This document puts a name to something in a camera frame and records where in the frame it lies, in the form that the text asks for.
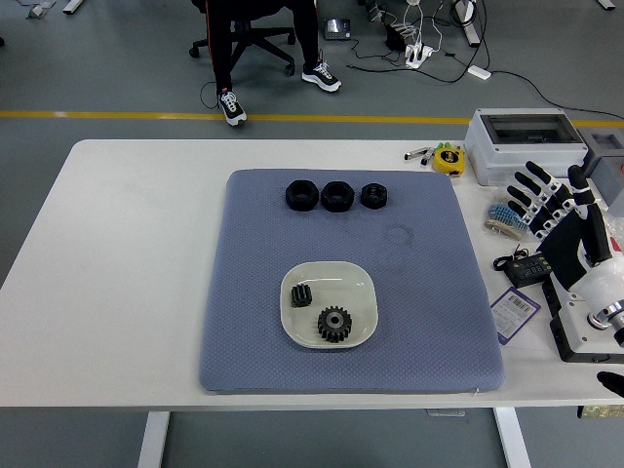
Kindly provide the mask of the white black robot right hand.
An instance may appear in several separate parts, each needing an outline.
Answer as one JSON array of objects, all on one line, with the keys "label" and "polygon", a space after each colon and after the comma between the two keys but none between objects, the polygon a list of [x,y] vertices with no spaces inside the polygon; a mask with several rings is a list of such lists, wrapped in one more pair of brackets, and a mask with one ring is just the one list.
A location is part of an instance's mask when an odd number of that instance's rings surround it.
[{"label": "white black robot right hand", "polygon": [[623,311],[623,252],[605,226],[603,211],[582,169],[561,182],[532,161],[514,174],[508,207],[539,241],[538,251],[559,284],[579,295],[595,316]]}]

